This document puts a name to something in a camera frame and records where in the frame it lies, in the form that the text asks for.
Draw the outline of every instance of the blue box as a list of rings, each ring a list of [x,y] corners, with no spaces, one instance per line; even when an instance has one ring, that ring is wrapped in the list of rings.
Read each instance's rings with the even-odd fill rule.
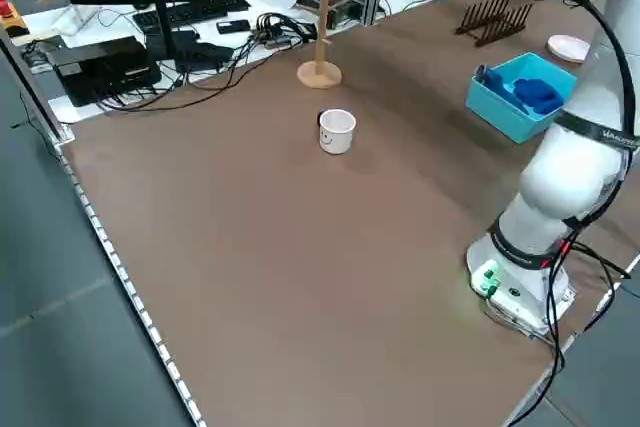
[[[566,102],[576,85],[573,75],[533,53],[516,57],[493,70],[502,76],[509,92],[513,92],[518,79],[540,79],[553,86]],[[529,114],[525,114],[487,89],[475,77],[471,80],[466,106],[518,144],[546,130],[561,111],[538,115],[527,109]]]

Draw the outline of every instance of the paper cup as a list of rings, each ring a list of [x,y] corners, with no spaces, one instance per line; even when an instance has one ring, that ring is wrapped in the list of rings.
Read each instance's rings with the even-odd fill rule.
[[[328,154],[344,154],[351,147],[356,118],[346,110],[325,110],[318,114],[320,147]]]

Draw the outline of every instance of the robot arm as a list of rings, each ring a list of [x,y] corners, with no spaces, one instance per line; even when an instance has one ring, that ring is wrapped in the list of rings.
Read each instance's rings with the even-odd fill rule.
[[[640,86],[640,0],[607,0],[604,17],[622,46],[632,83]],[[625,95],[620,59],[612,47],[600,29],[564,110],[620,131],[629,89],[626,86]],[[635,115],[635,132],[640,132],[639,117]],[[625,154],[610,145],[552,125],[521,176],[520,192],[492,229],[467,251],[474,290],[486,296],[487,278],[499,278],[491,303],[523,330],[544,334],[550,325],[548,291],[553,291],[558,318],[574,299],[564,268],[549,286],[551,269],[544,259],[552,257],[566,238],[569,229],[564,221],[584,218],[610,192],[624,160]]]

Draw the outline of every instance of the table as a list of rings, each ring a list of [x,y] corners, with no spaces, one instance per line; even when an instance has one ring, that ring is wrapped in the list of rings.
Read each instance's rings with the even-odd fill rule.
[[[230,13],[227,18],[230,20],[248,19],[252,24],[255,24],[255,20],[259,15],[266,12],[278,12],[302,21],[317,21],[317,17],[314,14],[308,11],[294,9],[293,5],[296,0],[247,1],[251,4],[251,9],[248,12]],[[428,1],[431,0],[381,0],[381,5],[388,11],[390,10],[391,14],[395,14],[405,9],[407,6],[414,7]],[[31,33],[38,35],[50,31],[51,26],[60,17],[62,12],[62,9],[54,9],[51,11],[27,15],[24,17],[24,20]],[[135,10],[131,5],[103,6],[101,7],[101,11],[98,13],[98,16],[89,21],[89,23],[75,35],[63,36],[64,40],[69,47],[78,47],[122,37],[134,36],[139,42],[144,44],[144,35],[131,21],[131,17],[134,13]],[[232,48],[238,48],[246,43],[248,33],[220,35],[215,26],[215,24],[220,20],[221,19],[216,19],[196,24],[195,28],[200,34],[203,42],[210,42],[215,45]],[[350,24],[341,26],[335,31],[330,32],[330,34],[340,32],[356,24],[357,22],[354,21]],[[271,55],[272,53],[273,51],[260,46],[252,51],[248,61],[255,62]],[[175,65],[172,61],[167,61],[161,63],[160,66],[163,72],[163,78],[156,84],[156,87],[166,88],[172,84],[172,81],[176,76],[176,72],[173,70]],[[214,74],[216,74],[216,72],[206,72],[200,74],[199,77],[206,78]],[[95,104],[79,108],[74,107],[69,98],[66,95],[63,95],[64,90],[54,74],[45,73],[37,78],[39,78],[45,85],[45,95],[48,94],[48,97],[51,100],[52,109],[54,113],[56,113],[58,120],[61,122],[75,123],[94,115],[100,115],[104,112],[103,108]],[[124,96],[124,100],[127,103],[131,103],[137,101],[138,98],[136,96]]]
[[[483,315],[463,260],[536,143],[512,144],[464,99],[478,64],[546,55],[549,35],[590,38],[594,23],[545,1],[521,35],[475,49],[452,35],[472,1],[336,35],[334,90],[296,81],[306,48],[199,107],[74,128],[75,172],[210,425],[496,426],[548,365],[546,345]],[[359,122],[342,157],[317,146],[329,107]],[[615,262],[638,250],[620,235],[638,229],[636,188],[586,233]],[[584,259],[568,270],[565,333],[606,290]]]

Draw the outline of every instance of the white plate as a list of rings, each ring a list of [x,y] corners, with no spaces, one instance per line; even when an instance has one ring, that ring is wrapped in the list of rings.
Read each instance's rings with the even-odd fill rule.
[[[587,58],[590,45],[569,35],[554,35],[547,41],[547,47],[553,55],[562,60],[582,64]]]

